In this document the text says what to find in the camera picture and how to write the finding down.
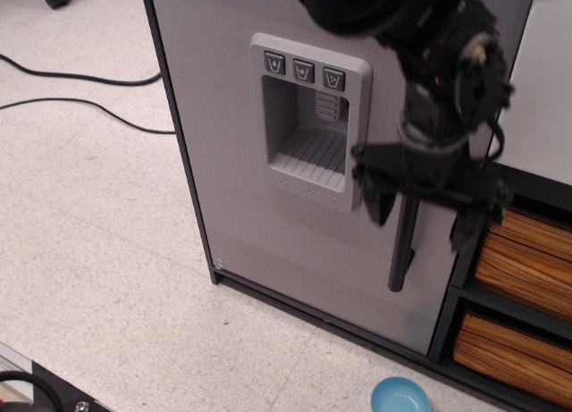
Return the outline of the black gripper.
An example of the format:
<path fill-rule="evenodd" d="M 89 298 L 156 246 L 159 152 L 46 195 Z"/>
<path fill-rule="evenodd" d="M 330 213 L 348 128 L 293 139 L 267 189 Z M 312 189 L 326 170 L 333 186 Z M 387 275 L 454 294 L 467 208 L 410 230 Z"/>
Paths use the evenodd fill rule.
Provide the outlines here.
<path fill-rule="evenodd" d="M 502 214 L 513 200 L 513 189 L 465 150 L 444 156 L 399 143 L 358 143 L 351 156 L 352 176 L 374 223 L 386 224 L 399 194 L 453 209 L 458 212 L 450 231 L 453 252 L 472 249 L 489 215 Z"/>

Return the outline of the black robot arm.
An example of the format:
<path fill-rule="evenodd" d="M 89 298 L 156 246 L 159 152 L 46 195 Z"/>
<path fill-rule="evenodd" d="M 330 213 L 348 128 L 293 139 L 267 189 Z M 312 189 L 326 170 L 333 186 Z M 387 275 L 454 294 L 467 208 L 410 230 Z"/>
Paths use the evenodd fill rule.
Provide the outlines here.
<path fill-rule="evenodd" d="M 497 223 L 511 199 L 473 156 L 469 137 L 487 126 L 505 140 L 499 112 L 513 88 L 497 21 L 481 0 L 299 0 L 312 20 L 338 36 L 368 36 L 392 50 L 406 81 L 396 144 L 355 145 L 354 178 L 371 218 L 385 223 L 394 199 L 404 208 L 396 248 L 413 231 L 419 200 L 452 208 L 450 241 L 460 251 L 483 223 Z"/>

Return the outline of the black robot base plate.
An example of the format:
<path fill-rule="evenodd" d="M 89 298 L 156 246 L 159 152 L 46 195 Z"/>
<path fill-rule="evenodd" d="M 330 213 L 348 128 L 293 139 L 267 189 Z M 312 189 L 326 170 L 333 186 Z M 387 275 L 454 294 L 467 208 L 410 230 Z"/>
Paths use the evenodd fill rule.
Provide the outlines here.
<path fill-rule="evenodd" d="M 2 411 L 113 411 L 34 361 L 1 357 Z"/>

